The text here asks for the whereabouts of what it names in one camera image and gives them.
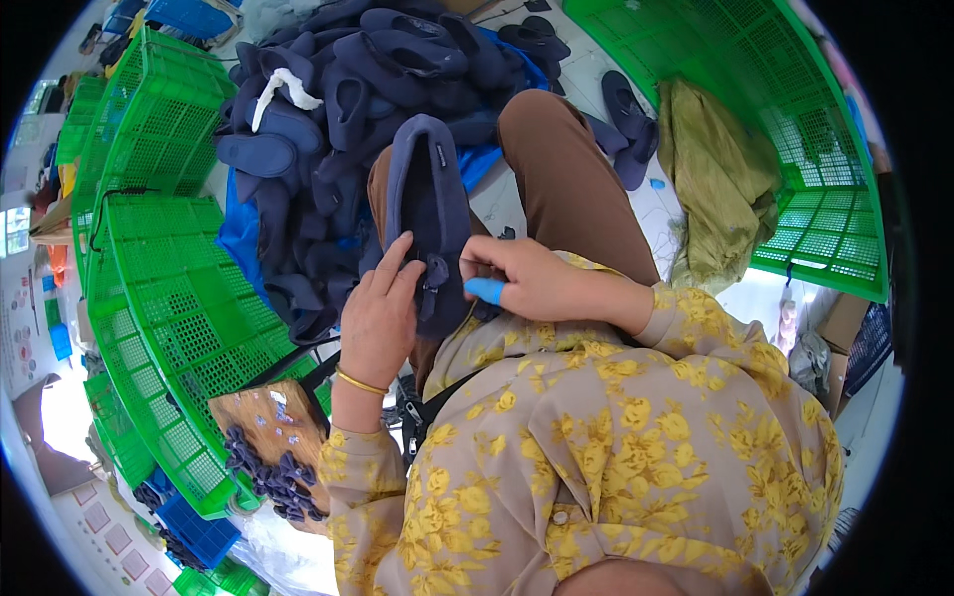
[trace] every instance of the yellow floral blouse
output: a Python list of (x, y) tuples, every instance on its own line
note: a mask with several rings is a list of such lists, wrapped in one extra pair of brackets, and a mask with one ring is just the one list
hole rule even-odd
[(425, 398), (486, 369), (407, 477), (385, 430), (333, 427), (319, 476), (341, 593), (551, 594), (608, 558), (665, 565), (694, 595), (792, 591), (838, 514), (834, 427), (761, 323), (653, 289), (643, 348), (592, 321), (469, 320)]

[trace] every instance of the wooden board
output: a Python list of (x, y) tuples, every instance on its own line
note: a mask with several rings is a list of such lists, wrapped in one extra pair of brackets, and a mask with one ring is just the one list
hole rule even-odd
[[(273, 393), (279, 399), (284, 396), (285, 416), (291, 418), (291, 422), (279, 420), (280, 402), (273, 398)], [(214, 398), (209, 400), (209, 410), (223, 434), (234, 424), (241, 426), (245, 431), (245, 440), (259, 453), (263, 463), (278, 465), (279, 458), (286, 451), (291, 451), (298, 462), (311, 465), (318, 473), (319, 452), (327, 437), (324, 428), (315, 422), (311, 403), (304, 390), (294, 380), (280, 380)], [(318, 510), (327, 515), (328, 491), (321, 483), (309, 490)], [(307, 515), (303, 524), (290, 524), (303, 532), (326, 535), (324, 522), (315, 522)]]

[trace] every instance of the cardboard box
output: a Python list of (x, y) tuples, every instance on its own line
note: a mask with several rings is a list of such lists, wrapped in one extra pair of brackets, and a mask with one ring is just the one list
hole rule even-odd
[(861, 329), (861, 322), (864, 320), (864, 314), (868, 312), (869, 304), (868, 300), (842, 294), (835, 300), (828, 316), (817, 330), (828, 343), (832, 353), (831, 369), (828, 372), (828, 396), (820, 400), (832, 420), (843, 409), (840, 403), (848, 374), (848, 353), (858, 330)]

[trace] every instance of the green mesh basket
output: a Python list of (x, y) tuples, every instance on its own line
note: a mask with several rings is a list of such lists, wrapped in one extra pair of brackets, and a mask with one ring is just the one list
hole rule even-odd
[(221, 64), (204, 55), (144, 27), (119, 60), (93, 117), (73, 190), (74, 246), (84, 287), (93, 211), (105, 192), (146, 187), (195, 196), (215, 165), (218, 109), (236, 87)]
[[(111, 195), (105, 209), (147, 350), (188, 422), (224, 462), (225, 439), (207, 402), (294, 351), (288, 326), (215, 245), (222, 213), (213, 197)], [(305, 359), (284, 377), (314, 368)]]
[(156, 460), (139, 436), (107, 374), (83, 383), (93, 410), (93, 423), (110, 459), (126, 484), (136, 488), (156, 469)]
[(682, 75), (778, 151), (775, 236), (752, 266), (884, 302), (887, 259), (874, 174), (818, 45), (784, 0), (566, 0), (564, 10), (658, 108)]
[(226, 504), (237, 488), (242, 494), (239, 504), (255, 507), (259, 501), (251, 494), (247, 477), (239, 475), (237, 486), (218, 454), (167, 400), (169, 387), (135, 324), (105, 221), (98, 237), (102, 248), (90, 253), (87, 308), (115, 393), (136, 431), (162, 471), (203, 518), (226, 517)]

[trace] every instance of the person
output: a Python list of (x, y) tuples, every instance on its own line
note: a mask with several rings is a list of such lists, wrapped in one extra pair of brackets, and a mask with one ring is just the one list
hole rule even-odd
[[(425, 266), (401, 266), (409, 233), (343, 309), (318, 466), (341, 594), (772, 594), (807, 581), (842, 483), (819, 402), (759, 322), (660, 282), (571, 104), (521, 92), (498, 136), (529, 238), (493, 238), (473, 218), (461, 272), (503, 272), (505, 312), (440, 345), (416, 339)], [(368, 181), (378, 230), (389, 159)], [(381, 394), (408, 357), (425, 401), (480, 372), (405, 476)]]

